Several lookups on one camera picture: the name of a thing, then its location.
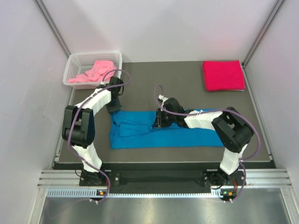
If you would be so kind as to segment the blue t shirt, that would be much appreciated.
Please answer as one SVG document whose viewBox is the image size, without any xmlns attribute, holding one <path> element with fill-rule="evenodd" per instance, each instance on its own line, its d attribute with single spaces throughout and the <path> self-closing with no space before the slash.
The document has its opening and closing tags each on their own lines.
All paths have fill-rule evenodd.
<svg viewBox="0 0 299 224">
<path fill-rule="evenodd" d="M 223 146 L 214 130 L 186 129 L 176 124 L 167 128 L 153 128 L 155 111 L 120 111 L 110 118 L 111 149 Z"/>
</svg>

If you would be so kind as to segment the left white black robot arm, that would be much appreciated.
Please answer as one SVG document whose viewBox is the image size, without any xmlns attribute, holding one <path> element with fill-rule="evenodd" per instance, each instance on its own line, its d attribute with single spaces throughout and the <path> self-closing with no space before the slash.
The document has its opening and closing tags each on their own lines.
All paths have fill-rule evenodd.
<svg viewBox="0 0 299 224">
<path fill-rule="evenodd" d="M 122 95 L 120 91 L 123 91 L 123 85 L 124 82 L 120 78 L 112 77 L 109 83 L 100 84 L 83 102 L 65 108 L 62 138 L 83 163 L 80 186 L 100 186 L 108 182 L 103 171 L 103 162 L 97 155 L 93 143 L 94 116 L 104 106 L 110 114 L 121 110 L 119 96 Z"/>
</svg>

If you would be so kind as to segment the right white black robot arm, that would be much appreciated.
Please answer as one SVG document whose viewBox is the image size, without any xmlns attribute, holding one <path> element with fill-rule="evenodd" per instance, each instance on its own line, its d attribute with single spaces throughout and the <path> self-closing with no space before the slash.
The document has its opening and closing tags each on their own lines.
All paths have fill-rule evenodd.
<svg viewBox="0 0 299 224">
<path fill-rule="evenodd" d="M 218 189 L 235 179 L 242 154 L 253 137 L 252 128 L 240 117 L 233 107 L 227 112 L 206 112 L 185 110 L 175 98 L 159 95 L 161 107 L 156 110 L 154 128 L 166 128 L 176 124 L 181 128 L 216 131 L 224 146 L 223 158 L 217 171 L 205 177 L 207 186 Z"/>
</svg>

